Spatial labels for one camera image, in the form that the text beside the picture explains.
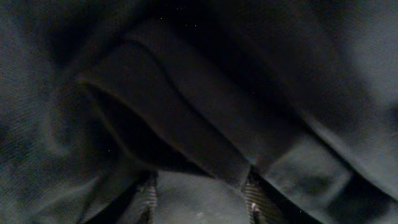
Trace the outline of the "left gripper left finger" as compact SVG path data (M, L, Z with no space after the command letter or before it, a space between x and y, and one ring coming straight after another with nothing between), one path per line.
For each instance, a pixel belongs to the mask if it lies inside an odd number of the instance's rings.
M137 186L131 202L116 224L153 224L157 206L157 175L151 174Z

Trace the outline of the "black t-shirt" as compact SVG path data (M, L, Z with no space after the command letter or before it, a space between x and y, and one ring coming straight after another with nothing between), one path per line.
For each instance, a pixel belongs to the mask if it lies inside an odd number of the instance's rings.
M397 222L396 1L2 1L1 222Z

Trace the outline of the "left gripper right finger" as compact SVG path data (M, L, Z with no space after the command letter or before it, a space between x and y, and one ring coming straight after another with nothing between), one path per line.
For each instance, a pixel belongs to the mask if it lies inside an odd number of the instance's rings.
M288 224L283 213L266 195L256 174L249 173L242 192L250 224Z

